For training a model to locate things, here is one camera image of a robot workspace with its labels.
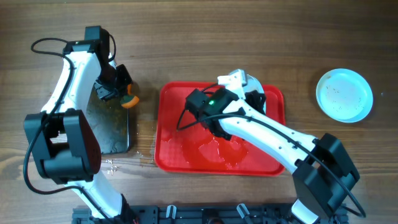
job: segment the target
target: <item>tray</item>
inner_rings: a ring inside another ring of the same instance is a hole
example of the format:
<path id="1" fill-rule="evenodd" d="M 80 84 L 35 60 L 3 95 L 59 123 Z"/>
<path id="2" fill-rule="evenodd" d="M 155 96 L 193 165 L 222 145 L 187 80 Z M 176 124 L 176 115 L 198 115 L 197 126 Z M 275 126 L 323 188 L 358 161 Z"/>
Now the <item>tray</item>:
<path id="1" fill-rule="evenodd" d="M 197 124 L 176 132 L 178 118 L 184 109 L 185 97 L 195 88 L 212 83 L 170 82 L 160 92 L 155 142 L 155 162 L 167 172 L 229 175 L 277 176 L 284 167 L 274 158 L 247 141 L 233 136 L 230 141 L 217 138 Z M 272 85 L 263 85 L 267 96 L 266 115 L 285 124 L 284 98 Z M 186 112 L 181 126 L 195 121 Z"/>

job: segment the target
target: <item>wooden surface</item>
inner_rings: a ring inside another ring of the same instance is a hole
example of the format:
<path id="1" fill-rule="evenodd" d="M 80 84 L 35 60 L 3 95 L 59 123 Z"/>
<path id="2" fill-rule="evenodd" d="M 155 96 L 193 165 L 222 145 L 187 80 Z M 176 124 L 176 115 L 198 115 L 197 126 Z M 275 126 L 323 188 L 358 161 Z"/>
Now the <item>wooden surface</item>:
<path id="1" fill-rule="evenodd" d="M 137 144 L 111 157 L 121 169 L 107 175 L 131 205 L 294 201 L 287 172 L 274 178 L 169 174 L 154 164 L 162 86 L 213 82 L 243 68 L 282 90 L 288 126 L 318 137 L 330 132 L 344 142 L 361 174 L 353 192 L 368 213 L 365 220 L 351 216 L 351 223 L 397 223 L 396 1 L 65 1 L 0 1 L 0 223 L 70 223 L 72 208 L 83 205 L 73 192 L 42 196 L 27 189 L 22 124 L 47 102 L 62 69 L 59 58 L 32 53 L 31 43 L 81 40 L 93 25 L 113 34 L 117 62 L 139 85 Z M 63 46 L 38 47 L 60 52 Z M 364 121 L 339 123 L 318 107 L 315 86 L 332 68 L 350 68 L 369 82 L 374 106 Z M 105 172 L 108 167 L 103 163 Z M 29 173 L 37 188 L 58 187 L 38 176 L 32 159 Z"/>

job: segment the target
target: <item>wooden table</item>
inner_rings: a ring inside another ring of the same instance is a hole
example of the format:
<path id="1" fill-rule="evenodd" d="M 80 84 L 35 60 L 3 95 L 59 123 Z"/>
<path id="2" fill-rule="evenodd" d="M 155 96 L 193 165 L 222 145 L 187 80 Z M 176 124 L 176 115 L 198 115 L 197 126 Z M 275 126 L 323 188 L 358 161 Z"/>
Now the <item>wooden table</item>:
<path id="1" fill-rule="evenodd" d="M 361 180 L 354 194 L 368 213 L 351 223 L 398 220 L 398 4 L 396 1 L 0 0 L 0 223 L 70 223 L 83 202 L 73 192 L 42 196 L 22 180 L 26 114 L 37 113 L 62 69 L 57 57 L 30 51 L 43 37 L 81 40 L 86 26 L 113 34 L 116 60 L 139 85 L 137 144 L 113 158 L 114 187 L 131 205 L 293 202 L 291 175 L 274 178 L 169 174 L 154 163 L 159 90 L 173 80 L 213 82 L 243 68 L 285 96 L 287 125 L 340 138 Z M 63 45 L 38 46 L 60 52 Z M 362 74 L 374 95 L 371 114 L 355 124 L 325 115 L 315 86 L 332 68 Z M 33 184 L 41 179 L 30 159 Z M 104 163 L 106 172 L 109 164 Z"/>

